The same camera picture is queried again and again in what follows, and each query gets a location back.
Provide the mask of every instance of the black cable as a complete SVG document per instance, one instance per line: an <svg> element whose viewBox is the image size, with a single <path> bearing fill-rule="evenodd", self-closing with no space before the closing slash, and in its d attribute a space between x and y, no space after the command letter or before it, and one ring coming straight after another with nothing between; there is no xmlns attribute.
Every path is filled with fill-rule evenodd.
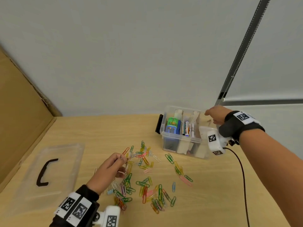
<svg viewBox="0 0 303 227"><path fill-rule="evenodd" d="M223 147L223 149L228 149L228 150L230 150L231 152L233 152L233 153L234 153L234 155L235 155L235 156L237 157L237 159L239 160L239 163L240 163L240 165L241 165L242 174L243 174L243 185L244 185L244 201L245 201L245 211L246 211L247 225L248 225L248 227L250 227L250 225L249 225L249 219L248 219L248 211L247 211L247 202L246 202L245 175L244 175L244 170L243 170L242 163L241 163L241 161L240 161L239 157L237 156L237 154L236 154L236 153L235 153L233 150L231 150L231 149L229 149L229 148L227 148L227 147Z"/></svg>

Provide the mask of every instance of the clear plastic container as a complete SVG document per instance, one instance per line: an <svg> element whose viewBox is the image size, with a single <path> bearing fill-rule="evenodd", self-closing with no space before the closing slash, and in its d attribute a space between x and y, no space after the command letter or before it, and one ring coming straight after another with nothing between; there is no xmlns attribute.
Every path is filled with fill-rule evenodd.
<svg viewBox="0 0 303 227"><path fill-rule="evenodd" d="M57 207L74 190L84 144L42 149L9 204L6 216Z"/></svg>
<svg viewBox="0 0 303 227"><path fill-rule="evenodd" d="M180 114L175 114L176 110L182 110L183 116ZM168 119L170 117L178 118L179 120L190 121L193 116L193 112L202 112L199 113L195 122L195 137L188 137L181 134L169 133L166 132L166 126ZM192 157L207 159L210 154L210 150L208 148L208 140L205 134L200 134L199 127L205 126L209 127L211 124L210 118L204 116L205 110L195 110L190 108L182 108L182 107L174 107L167 106L165 108L165 113L163 115L160 133L163 139L163 150L174 152L178 154L184 154Z"/></svg>

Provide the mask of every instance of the transparent lid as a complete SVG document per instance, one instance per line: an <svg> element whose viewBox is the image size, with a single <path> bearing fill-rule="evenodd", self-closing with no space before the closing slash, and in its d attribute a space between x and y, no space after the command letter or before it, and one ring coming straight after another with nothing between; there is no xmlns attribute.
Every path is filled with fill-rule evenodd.
<svg viewBox="0 0 303 227"><path fill-rule="evenodd" d="M58 206L74 190L84 144L42 149L12 198L7 215Z"/></svg>

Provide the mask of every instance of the cardboard edge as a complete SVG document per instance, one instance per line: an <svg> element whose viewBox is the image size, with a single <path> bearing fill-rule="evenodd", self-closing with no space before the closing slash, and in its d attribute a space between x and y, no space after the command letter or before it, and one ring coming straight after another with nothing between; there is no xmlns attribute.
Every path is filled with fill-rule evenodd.
<svg viewBox="0 0 303 227"><path fill-rule="evenodd" d="M36 145L41 141L41 139L44 137L48 129L53 125L53 123L56 121L57 118L52 118L47 127L41 132L39 137L34 141L34 143L28 148L28 150L25 152L25 154L22 156L22 158L19 160L19 162L14 166L14 168L8 173L8 175L5 177L3 182L0 184L0 193L4 190L6 185L10 182L10 180L13 178L13 176L17 173L19 168L21 167L22 163L27 159L27 157L32 153Z"/></svg>
<svg viewBox="0 0 303 227"><path fill-rule="evenodd" d="M29 84L34 88L36 93L39 95L49 112L54 116L54 117L60 117L62 116L62 113L51 103L51 101L38 89L38 87L32 83L32 81L24 74L22 69L13 61L13 59L8 55L8 53L0 47L0 51L4 53L6 57L9 58L9 60L15 65L15 67L20 71L20 73L25 77L25 79L29 82Z"/></svg>

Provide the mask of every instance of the forearm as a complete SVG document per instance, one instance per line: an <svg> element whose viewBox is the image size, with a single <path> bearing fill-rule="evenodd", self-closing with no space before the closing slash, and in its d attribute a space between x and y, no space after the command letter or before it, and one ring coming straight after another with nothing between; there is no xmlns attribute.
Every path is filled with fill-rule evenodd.
<svg viewBox="0 0 303 227"><path fill-rule="evenodd" d="M291 226L302 226L303 161L260 129L240 135L240 146Z"/></svg>

